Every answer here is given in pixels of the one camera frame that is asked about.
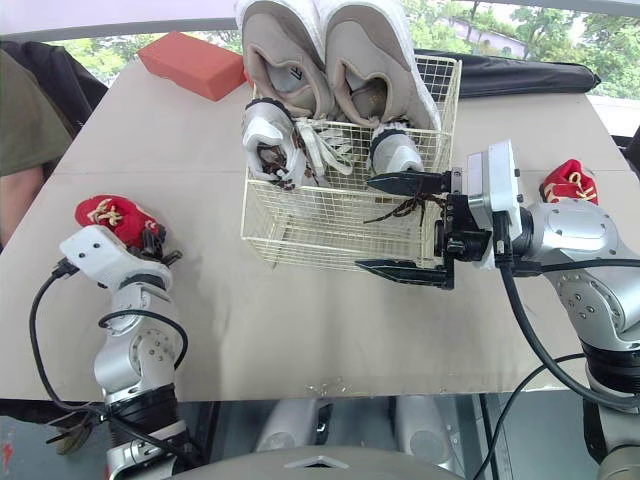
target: building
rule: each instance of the building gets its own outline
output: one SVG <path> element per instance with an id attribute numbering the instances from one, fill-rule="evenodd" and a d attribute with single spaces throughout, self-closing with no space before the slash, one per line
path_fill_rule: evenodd
<path id="1" fill-rule="evenodd" d="M 451 18 L 449 23 L 455 30 L 458 38 L 467 38 L 469 22 L 460 18 Z M 481 31 L 473 26 L 471 27 L 469 41 L 482 45 L 487 49 L 495 50 L 502 55 L 514 58 L 524 58 L 527 48 L 527 44 L 520 40 L 507 37 L 498 32 Z"/>

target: white sneaker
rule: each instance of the white sneaker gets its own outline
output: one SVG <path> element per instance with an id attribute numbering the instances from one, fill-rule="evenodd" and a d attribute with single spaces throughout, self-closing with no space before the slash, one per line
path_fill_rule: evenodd
<path id="1" fill-rule="evenodd" d="M 325 65 L 336 102 L 354 123 L 406 119 L 440 130 L 438 108 L 415 63 L 409 24 L 395 0 L 318 0 Z"/>
<path id="2" fill-rule="evenodd" d="M 256 179 L 293 190 L 307 183 L 307 157 L 296 141 L 289 113 L 277 100 L 252 101 L 244 111 L 242 146 Z"/>
<path id="3" fill-rule="evenodd" d="M 367 167 L 373 167 L 375 175 L 407 170 L 424 172 L 420 153 L 405 128 L 401 122 L 381 123 L 371 133 Z"/>
<path id="4" fill-rule="evenodd" d="M 265 97 L 294 117 L 324 118 L 335 100 L 324 73 L 324 37 L 313 0 L 238 0 L 245 68 Z"/>

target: black bag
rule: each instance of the black bag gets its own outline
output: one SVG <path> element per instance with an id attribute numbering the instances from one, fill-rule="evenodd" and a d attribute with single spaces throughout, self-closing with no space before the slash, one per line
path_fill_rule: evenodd
<path id="1" fill-rule="evenodd" d="M 417 49 L 416 54 L 462 60 L 460 98 L 512 95 L 519 93 L 585 93 L 600 84 L 600 77 L 584 65 L 575 63 L 528 62 L 512 58 L 468 55 Z M 424 65 L 419 65 L 425 73 Z M 429 66 L 427 83 L 433 83 L 434 100 L 446 94 L 443 75 L 450 75 L 448 65 Z"/>
<path id="2" fill-rule="evenodd" d="M 0 47 L 29 70 L 77 134 L 96 108 L 107 86 L 91 75 L 64 47 L 39 42 L 3 41 Z"/>

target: tree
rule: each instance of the tree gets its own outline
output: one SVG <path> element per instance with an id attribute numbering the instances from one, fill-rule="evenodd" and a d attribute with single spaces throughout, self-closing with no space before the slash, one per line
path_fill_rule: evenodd
<path id="1" fill-rule="evenodd" d="M 517 37 L 526 43 L 524 59 L 543 59 L 548 50 L 569 45 L 569 30 L 576 12 L 544 7 L 520 7 L 511 18 L 520 22 Z"/>
<path id="2" fill-rule="evenodd" d="M 602 78 L 597 92 L 640 99 L 640 19 L 590 14 L 584 25 L 579 61 Z"/>
<path id="3" fill-rule="evenodd" d="M 411 38 L 416 48 L 471 53 L 471 47 L 448 24 L 445 18 L 462 14 L 457 2 L 435 3 L 429 0 L 405 0 Z"/>
<path id="4" fill-rule="evenodd" d="M 201 40 L 242 53 L 240 32 L 187 32 Z M 80 62 L 98 80 L 111 85 L 124 66 L 135 58 L 138 50 L 157 40 L 162 33 L 140 33 L 112 37 L 81 38 L 50 42 L 60 45 Z"/>
<path id="5" fill-rule="evenodd" d="M 467 37 L 465 38 L 465 41 L 468 42 L 469 39 L 471 38 L 471 32 L 473 31 L 473 20 L 476 17 L 476 11 L 478 10 L 478 5 L 480 5 L 480 2 L 473 2 L 473 7 L 471 7 L 471 10 L 469 12 L 469 26 L 467 27 Z"/>

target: red sponge block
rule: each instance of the red sponge block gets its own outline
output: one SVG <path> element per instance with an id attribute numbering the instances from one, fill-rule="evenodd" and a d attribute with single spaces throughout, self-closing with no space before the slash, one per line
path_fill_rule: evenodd
<path id="1" fill-rule="evenodd" d="M 211 100 L 245 82 L 242 56 L 180 32 L 138 51 L 147 70 Z"/>

